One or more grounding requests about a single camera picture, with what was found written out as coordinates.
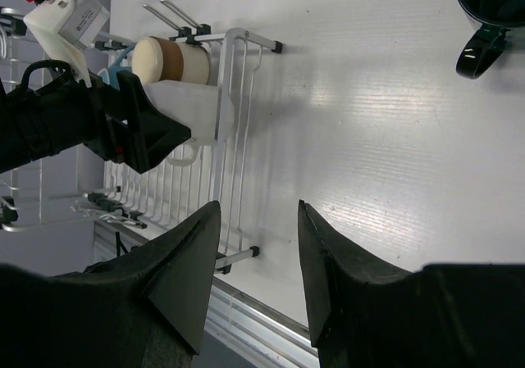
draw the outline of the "white panel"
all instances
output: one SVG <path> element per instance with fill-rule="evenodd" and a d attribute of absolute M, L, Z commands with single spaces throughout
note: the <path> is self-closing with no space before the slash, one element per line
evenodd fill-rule
<path fill-rule="evenodd" d="M 262 255 L 226 282 L 306 323 L 300 198 L 409 270 L 523 260 L 525 56 L 458 77 L 473 29 L 456 0 L 172 1 L 285 44 L 263 66 L 246 162 L 243 229 Z M 171 34 L 144 2 L 158 3 L 112 0 L 112 31 Z"/>

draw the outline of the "blue object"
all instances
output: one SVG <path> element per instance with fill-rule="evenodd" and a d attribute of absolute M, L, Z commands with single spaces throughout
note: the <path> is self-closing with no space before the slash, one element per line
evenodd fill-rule
<path fill-rule="evenodd" d="M 111 85 L 115 89 L 119 89 L 118 79 L 116 78 L 116 73 L 118 73 L 119 71 L 123 71 L 123 70 L 131 72 L 130 67 L 121 66 L 121 63 L 122 61 L 124 61 L 124 58 L 126 58 L 127 55 L 134 50 L 134 48 L 135 48 L 135 45 L 129 46 L 123 52 L 119 54 L 116 60 L 108 68 L 105 68 L 99 71 L 98 75 L 100 76 L 100 78 L 105 84 Z"/>

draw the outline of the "white wall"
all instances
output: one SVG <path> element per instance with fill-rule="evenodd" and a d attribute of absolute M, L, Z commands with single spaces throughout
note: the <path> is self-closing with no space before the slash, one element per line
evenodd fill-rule
<path fill-rule="evenodd" d="M 110 0 L 99 0 L 109 8 Z M 25 0 L 0 0 L 3 7 L 14 7 L 28 12 L 33 5 Z M 24 50 L 25 57 L 39 58 L 37 46 L 33 50 Z M 107 63 L 107 57 L 98 52 L 88 53 L 89 67 L 93 71 Z M 75 187 L 75 150 L 74 148 L 49 158 L 49 168 L 44 183 L 53 192 L 72 191 Z M 83 167 L 85 181 L 90 186 L 101 186 L 103 182 L 103 162 L 95 155 L 87 158 Z M 25 176 L 37 184 L 38 175 L 28 173 Z M 51 217 L 64 218 L 69 215 L 69 203 L 62 202 L 51 207 Z M 93 223 L 77 225 L 58 225 L 38 232 L 12 234 L 0 230 L 0 262 L 7 262 L 43 275 L 57 275 L 65 272 L 83 270 L 93 257 Z"/>

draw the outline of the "white wire rack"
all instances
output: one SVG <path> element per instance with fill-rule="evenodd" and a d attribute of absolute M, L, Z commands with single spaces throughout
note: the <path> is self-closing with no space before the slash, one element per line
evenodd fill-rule
<path fill-rule="evenodd" d="M 24 16 L 23 13 L 9 8 L 3 8 L 0 13 L 15 18 Z M 4 89 L 10 92 L 20 83 L 26 67 L 32 62 L 46 59 L 47 55 L 29 31 L 26 36 L 6 34 L 5 31 L 0 35 L 6 51 L 5 58 L 0 55 L 0 76 Z M 103 39 L 130 43 L 128 39 L 110 34 L 100 35 L 99 37 Z M 30 60 L 28 55 L 31 55 L 34 60 Z M 32 78 L 30 82 L 32 89 L 44 86 L 51 79 L 44 70 L 38 74 L 35 73 Z M 53 170 L 50 167 L 53 163 L 52 158 L 34 161 L 29 165 L 0 175 L 0 207 L 17 211 L 19 216 L 16 222 L 2 225 L 2 229 L 9 232 L 23 232 L 52 224 L 75 223 L 100 217 L 110 221 L 120 220 L 119 213 L 107 214 L 90 205 L 85 199 L 88 190 L 82 186 L 79 172 L 83 163 L 84 151 L 86 150 L 81 146 L 76 150 L 75 170 L 71 170 L 72 173 L 75 173 L 75 187 L 70 192 L 57 193 L 45 182 L 53 177 L 51 175 Z M 107 192 L 107 190 L 100 189 L 98 192 Z M 12 198 L 14 205 L 7 198 Z M 58 211 L 53 212 L 61 213 L 61 217 L 52 216 L 50 210 L 53 207 L 58 207 Z"/>
<path fill-rule="evenodd" d="M 201 147 L 191 166 L 172 166 L 165 160 L 142 175 L 128 166 L 108 162 L 104 179 L 107 189 L 121 189 L 110 198 L 129 211 L 141 212 L 143 215 L 139 218 L 161 232 L 178 225 L 206 202 L 219 201 L 221 258 L 217 259 L 216 270 L 220 270 L 258 254 L 257 247 L 245 246 L 241 227 L 245 161 L 258 72 L 267 52 L 279 52 L 280 44 L 243 29 L 195 36 L 194 39 L 207 46 L 212 61 L 210 84 L 219 88 L 216 144 Z M 227 113 L 222 105 L 227 102 L 235 107 L 234 132 L 228 131 L 222 123 Z M 185 146 L 178 147 L 169 157 L 184 158 Z"/>

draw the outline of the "dish rack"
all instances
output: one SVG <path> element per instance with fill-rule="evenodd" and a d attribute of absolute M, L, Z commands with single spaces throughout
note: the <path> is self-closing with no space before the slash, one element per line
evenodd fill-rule
<path fill-rule="evenodd" d="M 38 41 L 23 24 L 24 13 L 11 8 L 0 8 L 0 69 L 2 84 L 11 92 L 19 83 L 25 68 L 37 61 L 47 59 Z M 129 39 L 101 33 L 91 48 L 113 52 L 131 44 Z M 26 55 L 32 54 L 30 61 Z M 51 77 L 44 70 L 35 72 L 30 87 L 37 89 L 47 84 Z M 0 229 L 8 232 L 25 232 L 47 225 L 95 220 L 101 216 L 113 216 L 93 207 L 87 200 L 88 190 L 82 186 L 79 174 L 87 148 L 79 146 L 75 159 L 75 187 L 70 192 L 56 192 L 44 181 L 52 174 L 53 158 L 34 161 L 0 175 Z M 97 192 L 108 193 L 103 187 Z M 63 217 L 57 218 L 50 209 L 58 208 Z"/>
<path fill-rule="evenodd" d="M 231 265 L 259 254 L 256 246 L 246 247 L 241 225 L 244 199 L 245 161 L 248 151 L 250 122 L 254 107 L 255 79 L 266 59 L 266 52 L 281 53 L 282 43 L 266 39 L 248 30 L 235 28 L 223 34 L 211 34 L 209 25 L 199 24 L 172 2 L 160 3 L 193 27 L 180 27 L 149 5 L 144 8 L 178 32 L 170 40 L 199 44 L 210 55 L 212 73 L 209 84 L 218 87 L 216 144 L 201 147 L 191 166 L 173 166 L 163 161 L 158 167 L 139 175 L 126 165 L 107 162 L 105 187 L 113 193 L 107 198 L 120 203 L 135 214 L 147 228 L 146 238 L 155 238 L 178 225 L 208 201 L 221 203 L 222 231 L 216 272 L 227 274 Z M 234 132 L 223 121 L 226 107 L 235 107 Z M 185 157 L 185 146 L 179 146 L 169 157 Z"/>

